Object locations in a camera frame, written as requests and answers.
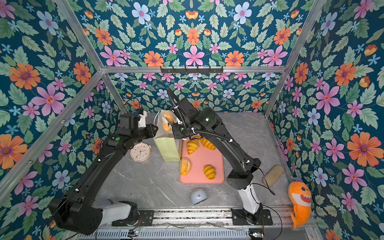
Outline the large sesame bread loaf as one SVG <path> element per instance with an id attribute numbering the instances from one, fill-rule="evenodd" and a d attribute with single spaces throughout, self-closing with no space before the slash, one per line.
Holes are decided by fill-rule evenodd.
<path id="1" fill-rule="evenodd" d="M 172 130 L 172 124 L 175 123 L 173 113 L 171 111 L 164 111 L 162 113 L 163 128 L 166 132 Z"/>

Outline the green painted paper bag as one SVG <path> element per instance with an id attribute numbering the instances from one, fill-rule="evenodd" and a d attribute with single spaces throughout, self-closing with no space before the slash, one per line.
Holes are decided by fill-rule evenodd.
<path id="1" fill-rule="evenodd" d="M 161 110 L 154 119 L 154 124 L 159 128 L 154 137 L 155 144 L 165 162 L 180 162 L 181 160 L 181 140 L 174 138 L 172 130 L 166 132 L 163 128 L 162 113 L 168 110 Z"/>

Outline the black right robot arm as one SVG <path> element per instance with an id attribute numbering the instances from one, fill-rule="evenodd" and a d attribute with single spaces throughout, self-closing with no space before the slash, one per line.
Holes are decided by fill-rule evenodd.
<path id="1" fill-rule="evenodd" d="M 191 139 L 200 135 L 211 142 L 233 168 L 227 182 L 239 192 L 243 202 L 243 211 L 240 214 L 252 225 L 259 223 L 264 205 L 253 189 L 253 173 L 260 169 L 260 159 L 250 157 L 241 148 L 213 109 L 199 111 L 187 99 L 178 99 L 170 88 L 167 88 L 167 94 L 173 105 L 171 111 L 178 120 L 172 124 L 175 139 Z"/>

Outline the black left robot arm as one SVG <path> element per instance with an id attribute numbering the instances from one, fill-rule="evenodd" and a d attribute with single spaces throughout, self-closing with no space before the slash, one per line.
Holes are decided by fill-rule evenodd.
<path id="1" fill-rule="evenodd" d="M 93 203 L 106 178 L 128 150 L 156 136 L 159 128 L 153 124 L 139 127 L 140 119 L 138 114 L 121 115 L 117 132 L 103 141 L 97 158 L 80 180 L 62 198 L 51 200 L 48 208 L 59 228 L 88 236 L 108 223 L 134 225 L 139 222 L 136 203 L 122 201 L 102 207 L 95 207 Z"/>

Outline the small sesame bread loaf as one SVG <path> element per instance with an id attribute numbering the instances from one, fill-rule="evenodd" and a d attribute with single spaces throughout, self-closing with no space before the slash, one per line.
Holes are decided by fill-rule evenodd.
<path id="1" fill-rule="evenodd" d="M 182 176 L 186 176 L 191 170 L 192 164 L 188 158 L 181 158 L 180 161 L 180 172 Z"/>

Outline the striped yellow bread roll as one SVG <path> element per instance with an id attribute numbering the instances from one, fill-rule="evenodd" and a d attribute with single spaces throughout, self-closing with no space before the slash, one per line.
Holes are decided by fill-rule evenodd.
<path id="1" fill-rule="evenodd" d="M 213 180 L 216 177 L 216 169 L 212 165 L 205 165 L 203 172 L 208 180 Z"/>

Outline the yellow croissant left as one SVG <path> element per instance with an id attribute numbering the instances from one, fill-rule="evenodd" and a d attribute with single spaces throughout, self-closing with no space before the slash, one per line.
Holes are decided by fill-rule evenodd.
<path id="1" fill-rule="evenodd" d="M 199 148 L 199 140 L 190 140 L 187 142 L 187 153 L 192 155 Z"/>

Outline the pink round alarm clock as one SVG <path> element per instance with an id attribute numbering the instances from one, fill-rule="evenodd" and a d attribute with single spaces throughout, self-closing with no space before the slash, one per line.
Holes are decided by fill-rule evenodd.
<path id="1" fill-rule="evenodd" d="M 145 143 L 136 144 L 130 151 L 130 156 L 137 163 L 148 160 L 152 153 L 152 147 Z"/>

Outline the orange croissant right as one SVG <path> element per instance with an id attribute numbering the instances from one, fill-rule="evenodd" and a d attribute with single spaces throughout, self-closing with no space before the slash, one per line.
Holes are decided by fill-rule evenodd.
<path id="1" fill-rule="evenodd" d="M 200 142 L 201 142 L 203 147 L 205 147 L 211 151 L 214 151 L 216 149 L 216 147 L 210 141 L 208 141 L 206 138 L 201 138 Z"/>

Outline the pink plastic tray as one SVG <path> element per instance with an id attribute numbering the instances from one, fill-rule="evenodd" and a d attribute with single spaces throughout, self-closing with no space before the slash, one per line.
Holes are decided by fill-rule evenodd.
<path id="1" fill-rule="evenodd" d="M 225 180 L 223 155 L 216 148 L 211 151 L 202 146 L 200 135 L 194 135 L 191 140 L 199 140 L 199 148 L 192 154 L 187 153 L 187 142 L 190 139 L 183 141 L 182 158 L 188 158 L 191 161 L 192 167 L 186 176 L 182 176 L 180 172 L 180 181 L 185 185 L 203 185 L 203 184 L 222 184 Z M 216 177 L 213 180 L 208 180 L 203 172 L 205 165 L 212 165 L 216 169 Z"/>

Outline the tan sponge block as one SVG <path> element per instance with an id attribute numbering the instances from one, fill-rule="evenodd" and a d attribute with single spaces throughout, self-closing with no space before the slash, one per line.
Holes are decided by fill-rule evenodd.
<path id="1" fill-rule="evenodd" d="M 267 187 L 272 187 L 284 174 L 285 170 L 280 165 L 275 165 L 264 177 L 263 183 Z"/>

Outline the orange shark plush toy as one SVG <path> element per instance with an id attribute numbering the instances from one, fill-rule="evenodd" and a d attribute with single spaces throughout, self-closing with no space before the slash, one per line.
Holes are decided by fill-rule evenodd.
<path id="1" fill-rule="evenodd" d="M 293 204 L 294 213 L 291 214 L 291 219 L 296 230 L 299 226 L 305 225 L 311 217 L 312 193 L 303 182 L 292 182 L 288 194 Z"/>

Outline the black hook rail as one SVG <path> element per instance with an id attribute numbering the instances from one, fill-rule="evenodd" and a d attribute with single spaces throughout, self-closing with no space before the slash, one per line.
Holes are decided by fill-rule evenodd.
<path id="1" fill-rule="evenodd" d="M 162 74 L 221 74 L 223 67 L 160 67 Z"/>

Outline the metal base rail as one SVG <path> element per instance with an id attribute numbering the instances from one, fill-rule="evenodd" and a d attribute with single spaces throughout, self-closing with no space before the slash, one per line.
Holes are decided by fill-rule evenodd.
<path id="1" fill-rule="evenodd" d="M 252 225 L 235 207 L 141 209 L 134 226 L 109 223 L 75 240 L 321 240 L 314 219 L 294 229 L 293 210 L 283 206 L 266 208 Z"/>

